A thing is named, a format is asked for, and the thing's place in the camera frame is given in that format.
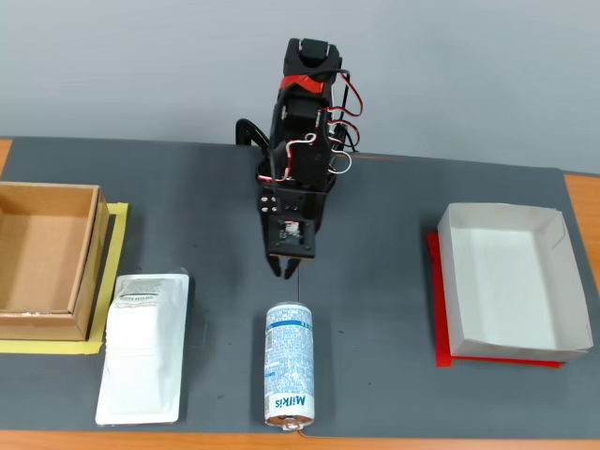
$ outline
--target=cardboard box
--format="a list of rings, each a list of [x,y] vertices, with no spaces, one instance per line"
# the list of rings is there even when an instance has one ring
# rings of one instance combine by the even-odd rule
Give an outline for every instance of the cardboard box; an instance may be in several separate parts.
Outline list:
[[[0,339],[86,339],[108,220],[98,186],[0,182]]]
[[[438,232],[451,354],[568,361],[591,348],[561,212],[453,203]]]

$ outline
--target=gray table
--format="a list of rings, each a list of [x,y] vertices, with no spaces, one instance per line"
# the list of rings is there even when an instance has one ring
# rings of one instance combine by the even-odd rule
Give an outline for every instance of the gray table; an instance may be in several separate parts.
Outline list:
[[[254,149],[18,139],[4,179],[98,183],[129,202],[121,274],[183,266],[195,281],[178,432],[272,432],[263,415],[264,313],[298,297],[314,316],[316,414],[307,434],[600,438],[599,350],[561,370],[436,369],[425,233],[451,202],[564,212],[600,336],[600,307],[558,170],[361,157],[338,179],[299,280],[263,258]],[[0,355],[0,428],[95,430],[103,355]]]

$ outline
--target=white box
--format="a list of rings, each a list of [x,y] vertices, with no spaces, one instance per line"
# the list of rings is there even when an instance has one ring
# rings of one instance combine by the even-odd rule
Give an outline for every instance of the white box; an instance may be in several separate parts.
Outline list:
[[[451,354],[568,361],[591,348],[561,212],[452,203],[438,232]]]

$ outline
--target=white pouch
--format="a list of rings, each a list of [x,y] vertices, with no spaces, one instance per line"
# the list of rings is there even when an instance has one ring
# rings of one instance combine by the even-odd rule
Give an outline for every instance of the white pouch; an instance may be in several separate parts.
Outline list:
[[[179,417],[188,275],[119,277],[106,324],[98,425]]]

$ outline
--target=brown cardboard box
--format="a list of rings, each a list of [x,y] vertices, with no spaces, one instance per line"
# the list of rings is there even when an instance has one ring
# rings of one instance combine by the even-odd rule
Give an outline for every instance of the brown cardboard box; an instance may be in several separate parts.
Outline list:
[[[98,186],[0,182],[0,339],[86,339],[108,221]]]

